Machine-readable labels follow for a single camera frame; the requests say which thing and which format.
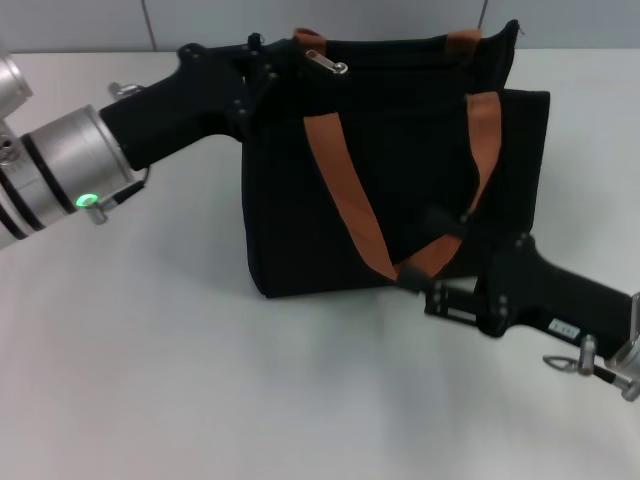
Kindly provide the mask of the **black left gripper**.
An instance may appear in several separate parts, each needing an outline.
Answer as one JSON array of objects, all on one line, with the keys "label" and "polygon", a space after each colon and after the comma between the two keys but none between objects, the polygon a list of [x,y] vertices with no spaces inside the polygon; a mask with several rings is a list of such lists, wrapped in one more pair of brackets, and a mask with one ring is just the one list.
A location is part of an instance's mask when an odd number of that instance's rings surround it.
[{"label": "black left gripper", "polygon": [[99,111],[133,169],[207,136],[249,138],[260,105],[279,82],[275,64],[299,61],[301,49],[293,39],[218,48],[192,43],[177,56],[169,77]]}]

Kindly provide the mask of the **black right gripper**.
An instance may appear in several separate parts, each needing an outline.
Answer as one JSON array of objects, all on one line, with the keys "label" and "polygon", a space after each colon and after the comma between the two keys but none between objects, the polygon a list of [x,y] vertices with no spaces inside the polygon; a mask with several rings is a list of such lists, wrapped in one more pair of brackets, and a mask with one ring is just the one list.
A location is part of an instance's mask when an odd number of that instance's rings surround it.
[{"label": "black right gripper", "polygon": [[[500,235],[470,215],[454,217],[437,206],[424,213],[432,234],[450,235],[492,256]],[[610,359],[631,336],[632,298],[545,260],[531,237],[518,238],[493,256],[480,277],[481,297],[450,287],[413,266],[402,267],[396,286],[423,294],[424,313],[450,321],[477,321],[479,330],[499,338],[514,326],[527,326],[559,340],[581,345],[584,337],[596,340],[596,354]]]}]

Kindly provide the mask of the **silver zipper pull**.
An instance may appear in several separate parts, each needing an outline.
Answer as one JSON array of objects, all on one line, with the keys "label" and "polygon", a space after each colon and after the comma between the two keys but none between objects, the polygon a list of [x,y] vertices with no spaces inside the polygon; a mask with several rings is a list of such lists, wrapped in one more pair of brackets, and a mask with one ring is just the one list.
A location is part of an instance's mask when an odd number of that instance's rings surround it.
[{"label": "silver zipper pull", "polygon": [[305,52],[305,56],[332,74],[344,75],[348,72],[347,64],[344,62],[334,62],[316,50],[307,50]]}]

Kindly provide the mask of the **black food bag orange handles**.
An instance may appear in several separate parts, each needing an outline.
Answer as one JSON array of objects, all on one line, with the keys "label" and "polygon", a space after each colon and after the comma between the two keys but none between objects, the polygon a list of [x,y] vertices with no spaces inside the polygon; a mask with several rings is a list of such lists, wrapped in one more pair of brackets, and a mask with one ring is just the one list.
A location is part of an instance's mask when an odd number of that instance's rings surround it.
[{"label": "black food bag orange handles", "polygon": [[[423,40],[335,41],[301,29],[242,147],[248,268],[278,298],[375,288],[412,264],[479,275],[488,256],[425,228],[437,206],[501,236],[533,225],[550,109],[506,81],[517,21]],[[332,74],[313,49],[348,72]]]}]

